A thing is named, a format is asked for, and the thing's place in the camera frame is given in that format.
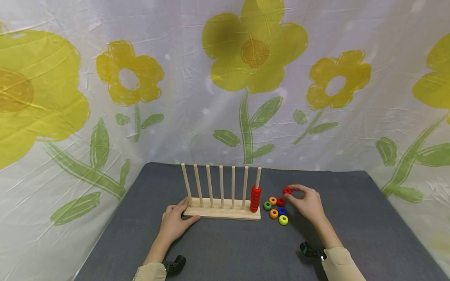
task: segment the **gray tablecloth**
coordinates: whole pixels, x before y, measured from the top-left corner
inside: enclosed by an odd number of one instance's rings
[[[187,166],[193,196],[194,170]],[[204,167],[199,167],[208,198]],[[219,168],[211,167],[213,194],[220,197]],[[247,199],[256,169],[250,168]],[[224,167],[225,198],[231,198],[231,168]],[[368,281],[446,281],[439,268],[364,171],[309,172],[263,169],[262,203],[301,183],[320,192],[325,212]],[[242,198],[243,168],[236,168],[236,198]],[[113,215],[76,281],[132,280],[159,229],[167,205],[186,196],[179,165],[149,163]],[[261,208],[261,221],[203,218],[170,249],[167,258],[186,257],[183,272],[168,280],[327,280],[320,261],[299,251],[303,241],[320,246],[311,224],[287,205],[281,226]]]

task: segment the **green ring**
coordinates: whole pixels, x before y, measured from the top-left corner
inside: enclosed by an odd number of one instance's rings
[[[264,210],[268,211],[272,208],[272,204],[269,201],[264,202],[263,205]]]

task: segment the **flower center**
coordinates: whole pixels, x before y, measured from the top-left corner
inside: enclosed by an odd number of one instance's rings
[[[33,86],[28,78],[9,69],[0,69],[0,113],[19,112],[33,101]]]
[[[241,48],[241,58],[251,68],[263,65],[269,56],[269,47],[261,40],[249,39]]]
[[[343,76],[336,76],[328,82],[327,89],[325,89],[325,93],[332,97],[338,94],[342,88],[345,86],[346,79]]]
[[[134,71],[128,68],[122,68],[119,71],[119,80],[122,86],[129,90],[136,90],[139,88],[139,79],[136,77]]]

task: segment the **painted flower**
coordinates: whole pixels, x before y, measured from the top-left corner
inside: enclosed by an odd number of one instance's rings
[[[284,67],[308,46],[303,27],[282,22],[283,0],[245,0],[241,17],[218,14],[205,24],[203,49],[216,61],[211,80],[218,87],[251,94],[272,91],[284,78]]]
[[[124,71],[132,71],[136,78],[131,89],[122,85],[119,78]],[[157,84],[164,78],[164,71],[154,58],[137,57],[128,41],[108,44],[108,51],[97,57],[97,73],[103,82],[108,83],[109,95],[119,106],[130,106],[139,101],[148,103],[161,96]]]
[[[36,140],[62,141],[83,127],[90,111],[77,90],[80,65],[77,49],[56,34],[0,34],[0,168]]]
[[[338,58],[321,58],[310,71],[310,79],[314,81],[306,94],[310,107],[314,110],[326,107],[341,108],[353,99],[353,93],[364,88],[370,81],[372,67],[368,63],[361,64],[364,52],[353,50],[343,52]],[[335,77],[345,78],[345,85],[336,95],[326,93],[328,83]]]
[[[434,70],[414,85],[413,96],[428,106],[450,109],[450,33],[442,37],[427,56],[427,66]]]

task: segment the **fabric backdrop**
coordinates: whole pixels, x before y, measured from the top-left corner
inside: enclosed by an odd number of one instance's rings
[[[450,275],[450,2],[0,2],[0,279],[72,279],[151,161],[366,170]]]

